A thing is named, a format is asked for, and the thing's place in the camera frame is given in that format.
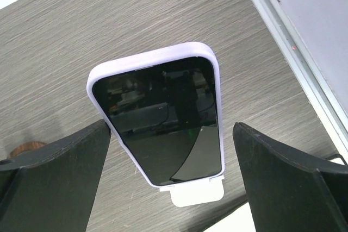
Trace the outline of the white angled phone stand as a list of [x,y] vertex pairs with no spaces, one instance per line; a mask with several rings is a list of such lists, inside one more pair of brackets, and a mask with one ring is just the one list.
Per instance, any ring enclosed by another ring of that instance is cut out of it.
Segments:
[[186,183],[161,187],[160,192],[169,191],[172,203],[179,208],[221,200],[225,194],[224,175],[204,178]]

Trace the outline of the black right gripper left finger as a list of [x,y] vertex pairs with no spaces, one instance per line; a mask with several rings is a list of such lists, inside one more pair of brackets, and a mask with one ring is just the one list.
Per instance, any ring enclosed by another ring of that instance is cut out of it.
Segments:
[[1,161],[1,231],[86,231],[111,133],[99,120]]

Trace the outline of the lilac case phone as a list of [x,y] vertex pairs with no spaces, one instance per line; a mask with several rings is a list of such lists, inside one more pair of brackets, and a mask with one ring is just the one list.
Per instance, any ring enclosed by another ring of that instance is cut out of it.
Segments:
[[150,186],[223,174],[220,70],[205,43],[103,62],[90,71],[86,91]]

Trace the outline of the wooden round phone stand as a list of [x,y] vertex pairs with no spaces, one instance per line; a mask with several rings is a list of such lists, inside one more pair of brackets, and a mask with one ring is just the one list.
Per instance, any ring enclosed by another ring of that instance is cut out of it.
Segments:
[[32,141],[32,142],[26,142],[23,143],[16,148],[14,148],[9,155],[7,156],[8,159],[18,156],[21,153],[27,152],[27,151],[33,151],[38,148],[44,147],[46,143],[41,141]]

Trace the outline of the right aluminium frame post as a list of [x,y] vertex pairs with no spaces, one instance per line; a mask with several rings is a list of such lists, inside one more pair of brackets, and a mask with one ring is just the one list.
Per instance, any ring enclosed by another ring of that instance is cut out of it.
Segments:
[[313,109],[347,154],[347,0],[252,0]]

